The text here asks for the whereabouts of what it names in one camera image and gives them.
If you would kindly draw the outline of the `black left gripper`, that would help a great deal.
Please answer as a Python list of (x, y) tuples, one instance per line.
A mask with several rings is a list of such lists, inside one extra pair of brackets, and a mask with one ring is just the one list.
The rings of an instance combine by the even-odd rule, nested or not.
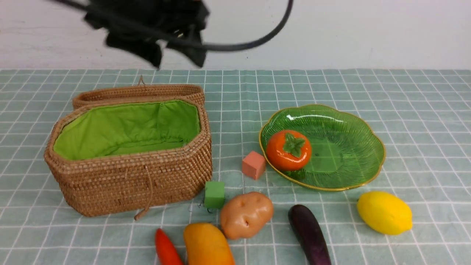
[[(200, 0), (92, 0), (92, 7), (111, 11), (120, 17), (183, 40), (202, 42), (210, 11)], [(137, 32), (133, 27), (88, 12), (84, 21), (93, 29), (108, 31), (105, 44), (136, 55), (160, 68), (163, 52), (158, 39)]]

